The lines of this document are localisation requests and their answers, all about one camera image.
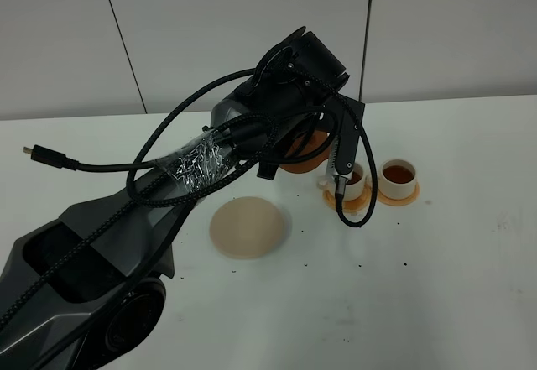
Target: black cable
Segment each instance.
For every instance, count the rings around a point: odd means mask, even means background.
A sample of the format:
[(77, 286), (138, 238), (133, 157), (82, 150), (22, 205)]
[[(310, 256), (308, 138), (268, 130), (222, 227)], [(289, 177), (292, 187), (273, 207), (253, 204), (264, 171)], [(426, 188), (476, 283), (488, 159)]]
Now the black cable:
[[(375, 205), (375, 200), (377, 198), (377, 176), (376, 176), (376, 169), (375, 164), (373, 160), (373, 153), (371, 152), (371, 147), (368, 142), (367, 135), (365, 134), (365, 131), (363, 130), (362, 124), (360, 123), (360, 120), (358, 119), (356, 113), (351, 109), (351, 107), (348, 105), (348, 103), (345, 101), (345, 99), (337, 93), (337, 91), (333, 88), (331, 88), (330, 85), (326, 84), (324, 81), (320, 80), (319, 78), (312, 76), (308, 73), (304, 73), (298, 70), (291, 70), (291, 69), (284, 69), (288, 71), (289, 73), (296, 74), (298, 76), (302, 76), (306, 79), (310, 79), (311, 81), (314, 81), (315, 83), (318, 83), (319, 85), (323, 86), (326, 90), (328, 90), (347, 110), (347, 113), (351, 116), (352, 120), (355, 122), (355, 125), (357, 125), (358, 131), (362, 137), (362, 140), (364, 142), (364, 147), (366, 149), (366, 155), (368, 156), (368, 162), (369, 167), (372, 172), (373, 177), (373, 195), (372, 199), (370, 201), (370, 205), (368, 208), (368, 212), (366, 213), (366, 216), (358, 223), (352, 223), (348, 221), (343, 215), (342, 215), (342, 206), (341, 203), (337, 204), (337, 196), (336, 196), (336, 208), (338, 210), (338, 215), (340, 216), (341, 220), (344, 221), (348, 226), (352, 227), (360, 227), (365, 222), (369, 220), (371, 215), (373, 214), (373, 208)], [(146, 144), (142, 147), (140, 152), (138, 153), (136, 159), (132, 163), (130, 167), (134, 167), (134, 169), (131, 169), (128, 171), (127, 176), (127, 182), (126, 182), (126, 191), (131, 197), (131, 201), (129, 201), (127, 204), (125, 204), (122, 208), (120, 208), (116, 213), (114, 213), (108, 220), (106, 220), (104, 223), (102, 223), (88, 238), (80, 242), (76, 247), (71, 249), (63, 258), (61, 258), (57, 263), (55, 263), (49, 270), (47, 270), (43, 275), (41, 275), (18, 299), (17, 301), (8, 309), (8, 311), (2, 316), (0, 319), (0, 332), (5, 329), (9, 321), (13, 318), (13, 316), (23, 307), (23, 305), (37, 293), (38, 290), (40, 290), (43, 285), (45, 285), (48, 280), (61, 268), (63, 268), (73, 257), (79, 253), (83, 248), (90, 245), (92, 242), (96, 241), (104, 232), (111, 227), (114, 223), (116, 223), (121, 217), (123, 217), (126, 213), (131, 211), (135, 207), (135, 203), (138, 203), (139, 205), (145, 205), (145, 206), (152, 206), (152, 207), (166, 207), (166, 206), (175, 206), (179, 204), (187, 204), (188, 206), (191, 204), (192, 207), (196, 204), (196, 201), (203, 197), (207, 196), (212, 192), (215, 192), (217, 190), (220, 190), (222, 187), (230, 184), (234, 180), (236, 180), (238, 177), (246, 173), (249, 169), (251, 169), (260, 158), (262, 158), (269, 149), (274, 145), (279, 125), (278, 123), (271, 117), (266, 116), (264, 114), (247, 114), (243, 116), (236, 117), (228, 122), (225, 122), (222, 124), (219, 128), (216, 128), (216, 130), (224, 131), (228, 128), (231, 128), (234, 125), (245, 123), (245, 122), (251, 122), (251, 121), (261, 121), (266, 122), (268, 124), (268, 128), (270, 129), (268, 134), (268, 139), (265, 142), (264, 146), (259, 149), (251, 159), (249, 159), (245, 164), (238, 165), (238, 167), (229, 175), (225, 176), (220, 181), (217, 181), (213, 185), (209, 185), (206, 188), (202, 190), (195, 191), (193, 193), (190, 193), (188, 195), (184, 195), (182, 197), (178, 198), (172, 198), (168, 200), (150, 200), (146, 198), (146, 195), (149, 195), (154, 188), (156, 188), (162, 181), (166, 180), (168, 178), (167, 174), (162, 174), (159, 178), (154, 180), (148, 187), (146, 187), (142, 191), (136, 190), (136, 185), (134, 183), (134, 176), (136, 175), (136, 171), (139, 169), (139, 167), (142, 167), (143, 169), (147, 169), (148, 167), (146, 164), (152, 164), (152, 162), (143, 162), (143, 158), (147, 154), (147, 152), (151, 149), (157, 138), (160, 136), (160, 134), (168, 127), (168, 125), (183, 111), (185, 108), (187, 108), (192, 102), (194, 102), (196, 99), (198, 99), (200, 96), (204, 95), (208, 91), (214, 89), (215, 87), (222, 85), (224, 83), (227, 83), (229, 81), (233, 81), (235, 79), (244, 77), (244, 76), (250, 76), (254, 70), (243, 70), (236, 72), (234, 74), (230, 74), (228, 76), (223, 76), (222, 78), (213, 81), (212, 83), (202, 87), (199, 91), (194, 93), (192, 96), (187, 98), (184, 102), (182, 102), (172, 113), (170, 113), (164, 121), (155, 129), (151, 137), (149, 137)], [(296, 112), (295, 114), (303, 114), (306, 109), (302, 110), (301, 112)], [(335, 137), (336, 131), (331, 131), (331, 135), (327, 138), (330, 139), (330, 142), (325, 141), (318, 149), (313, 151), (311, 154), (319, 154), (322, 151), (324, 151), (331, 143), (331, 140)], [(303, 159), (302, 161), (306, 161), (307, 159), (312, 159), (313, 156), (310, 156), (311, 154), (307, 154), (305, 156), (300, 156), (297, 158), (292, 159)], [(290, 161), (293, 161), (292, 159), (284, 160), (285, 163), (289, 163)], [(104, 167), (110, 168), (118, 168), (121, 167), (122, 169), (125, 169), (127, 165), (123, 164), (112, 164), (112, 165), (105, 165)], [(83, 167), (87, 169), (96, 169), (99, 166), (95, 165), (88, 165), (84, 164)], [(144, 265), (143, 267), (139, 268), (135, 274), (137, 276), (140, 276), (140, 274), (145, 270), (145, 267), (149, 266), (149, 262), (147, 265)], [(127, 284), (134, 284), (132, 281), (133, 278), (130, 278), (128, 282), (124, 285), (123, 288), (120, 289), (126, 290)], [(115, 294), (112, 299), (110, 299), (103, 307), (103, 311), (101, 309), (96, 312), (95, 317), (92, 316), (90, 320), (86, 321), (85, 323), (81, 324), (79, 327), (77, 327), (73, 332), (69, 333), (67, 336), (62, 338), (59, 342), (57, 342), (53, 347), (51, 347), (33, 366), (32, 369), (39, 369), (42, 368), (44, 365), (46, 365), (47, 362), (52, 360), (58, 353), (60, 353), (63, 349), (67, 348), (73, 341), (75, 341), (78, 337), (83, 335), (84, 332), (86, 332), (91, 327), (91, 322), (93, 319), (98, 319), (98, 313), (104, 313), (107, 308), (112, 307), (113, 305), (117, 304), (117, 301), (115, 301), (115, 298), (118, 298), (119, 292)]]
[(40, 370), (47, 365), (52, 359), (54, 359), (60, 352), (64, 351), (77, 339), (81, 338), (86, 332), (88, 332), (104, 315), (108, 314), (114, 307), (121, 304), (125, 295), (133, 290), (140, 281), (149, 274), (151, 269), (162, 258), (166, 250), (168, 250), (171, 243), (175, 240), (177, 233), (186, 220), (186, 217), (190, 214), (192, 209), (196, 206), (196, 201), (189, 201), (180, 210), (177, 219), (168, 231), (168, 234), (164, 240), (160, 243), (157, 250), (150, 257), (141, 263), (134, 273), (127, 279), (123, 286), (112, 296), (102, 307), (95, 311), (91, 317), (77, 326), (73, 331), (67, 334), (64, 338), (56, 342), (49, 350), (47, 350), (39, 359), (32, 364), (29, 370)]
[(129, 170), (144, 170), (144, 169), (153, 169), (157, 167), (154, 160), (149, 162), (142, 162), (138, 164), (85, 164), (80, 163), (78, 167), (79, 171), (85, 171), (87, 173), (117, 173), (120, 171), (129, 171)]
[(354, 125), (356, 125), (356, 128), (358, 130), (358, 133), (363, 141), (363, 147), (366, 151), (366, 156), (368, 158), (369, 163), (369, 171), (371, 172), (371, 200), (369, 201), (369, 207), (368, 211), (366, 212), (366, 215), (363, 217), (361, 221), (349, 221), (345, 214), (343, 213), (343, 195), (336, 193), (336, 212), (339, 218), (343, 223), (345, 223), (349, 227), (362, 227), (365, 225), (369, 219), (371, 218), (373, 214), (373, 210), (375, 209), (375, 204), (377, 202), (377, 193), (378, 193), (378, 178), (377, 178), (377, 168), (375, 166), (375, 160), (373, 158), (373, 151), (371, 150), (371, 145), (369, 144), (368, 136), (363, 129), (362, 123), (360, 122), (360, 119), (352, 110), (352, 107), (349, 106), (345, 98), (340, 95), (336, 89), (331, 87), (328, 83), (324, 82), (323, 80), (317, 78), (316, 76), (313, 76), (307, 72), (302, 72), (301, 70), (291, 69), (291, 68), (284, 68), (284, 71), (287, 71), (289, 73), (301, 76), (302, 78), (309, 79), (310, 81), (313, 81), (317, 83), (318, 85), (324, 87), (327, 91), (329, 91), (335, 98), (338, 100), (343, 108), (346, 110), (347, 114), (351, 116), (351, 119), (354, 122)]
[(314, 117), (311, 118), (310, 125), (308, 126), (308, 129), (306, 129), (305, 133), (297, 137), (297, 139), (302, 137), (302, 140), (300, 141), (298, 148), (295, 149), (293, 153), (288, 156), (289, 158), (295, 158), (302, 153), (302, 151), (305, 149), (306, 145), (310, 141), (311, 137), (313, 136), (313, 133), (315, 132), (315, 128), (317, 127), (318, 122), (319, 122), (319, 114), (316, 114)]
[(132, 169), (143, 170), (157, 167), (154, 160), (138, 164), (85, 164), (74, 160), (53, 149), (48, 149), (40, 145), (34, 145), (33, 148), (23, 148), (26, 154), (35, 162), (47, 164), (57, 169), (69, 169), (74, 171), (85, 171), (88, 173), (114, 173), (118, 171), (129, 171)]

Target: white wall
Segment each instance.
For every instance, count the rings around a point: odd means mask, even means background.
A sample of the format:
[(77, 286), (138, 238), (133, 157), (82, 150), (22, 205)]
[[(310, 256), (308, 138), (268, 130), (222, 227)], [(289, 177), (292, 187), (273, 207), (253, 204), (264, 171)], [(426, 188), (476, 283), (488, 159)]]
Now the white wall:
[(537, 0), (373, 0), (365, 102), (537, 93)]
[[(112, 0), (149, 112), (167, 112), (307, 25), (352, 75), (356, 97), (368, 0)], [(237, 83), (196, 103), (210, 109)]]
[(0, 0), (0, 119), (143, 112), (107, 0)]

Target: cup of tea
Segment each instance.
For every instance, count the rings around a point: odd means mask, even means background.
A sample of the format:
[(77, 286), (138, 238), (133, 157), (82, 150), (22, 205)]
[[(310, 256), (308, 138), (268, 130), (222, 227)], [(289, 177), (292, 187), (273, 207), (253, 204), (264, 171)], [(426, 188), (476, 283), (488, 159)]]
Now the cup of tea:
[[(345, 187), (345, 195), (343, 196), (343, 200), (352, 201), (360, 198), (365, 184), (365, 171), (360, 164), (355, 163), (354, 167), (352, 168), (352, 177), (347, 181), (347, 186)], [(332, 177), (327, 178), (324, 175), (319, 177), (317, 179), (317, 187), (328, 191), (332, 196), (336, 194), (336, 183)]]
[(416, 189), (416, 169), (408, 161), (391, 159), (380, 166), (378, 190), (392, 200), (409, 198)]

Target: wooden disc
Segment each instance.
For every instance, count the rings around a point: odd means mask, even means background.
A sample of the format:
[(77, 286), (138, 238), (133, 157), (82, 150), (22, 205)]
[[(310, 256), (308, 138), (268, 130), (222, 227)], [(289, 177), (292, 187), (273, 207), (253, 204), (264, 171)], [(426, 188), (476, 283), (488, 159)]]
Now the wooden disc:
[(270, 202), (251, 196), (222, 205), (214, 214), (209, 234), (215, 247), (232, 258), (257, 258), (282, 240), (285, 220)]

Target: orange coaster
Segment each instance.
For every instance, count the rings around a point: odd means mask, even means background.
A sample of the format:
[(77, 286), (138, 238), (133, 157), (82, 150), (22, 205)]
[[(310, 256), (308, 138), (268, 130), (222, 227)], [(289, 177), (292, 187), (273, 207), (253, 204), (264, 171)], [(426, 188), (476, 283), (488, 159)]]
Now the orange coaster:
[(382, 202), (384, 205), (405, 206), (416, 201), (418, 199), (418, 196), (420, 196), (420, 184), (416, 183), (416, 188), (414, 192), (408, 198), (405, 198), (403, 200), (392, 200), (391, 198), (388, 198), (382, 192), (379, 191), (377, 193), (377, 201)]
[[(336, 198), (328, 192), (323, 191), (322, 199), (325, 200), (325, 203), (334, 211), (336, 210)], [(371, 187), (368, 184), (365, 184), (363, 187), (363, 193), (356, 200), (343, 201), (343, 211), (345, 213), (350, 213), (356, 215), (358, 211), (361, 211), (363, 208), (368, 206), (369, 201), (371, 200)]]

